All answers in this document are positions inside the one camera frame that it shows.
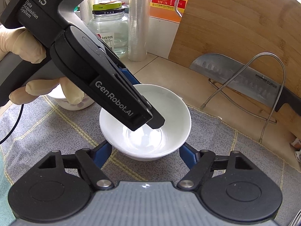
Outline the gloved left hand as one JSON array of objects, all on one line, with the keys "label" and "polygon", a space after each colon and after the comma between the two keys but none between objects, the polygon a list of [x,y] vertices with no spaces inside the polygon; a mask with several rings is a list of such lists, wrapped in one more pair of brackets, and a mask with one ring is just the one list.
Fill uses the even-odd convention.
[{"label": "gloved left hand", "polygon": [[[9,52],[32,64],[41,63],[46,58],[46,50],[27,29],[6,29],[1,25],[1,59]],[[58,85],[61,85],[63,93],[70,104],[77,105],[82,102],[84,92],[67,77],[53,80],[32,80],[25,87],[11,92],[9,99],[16,105],[28,104],[37,97],[50,93]]]}]

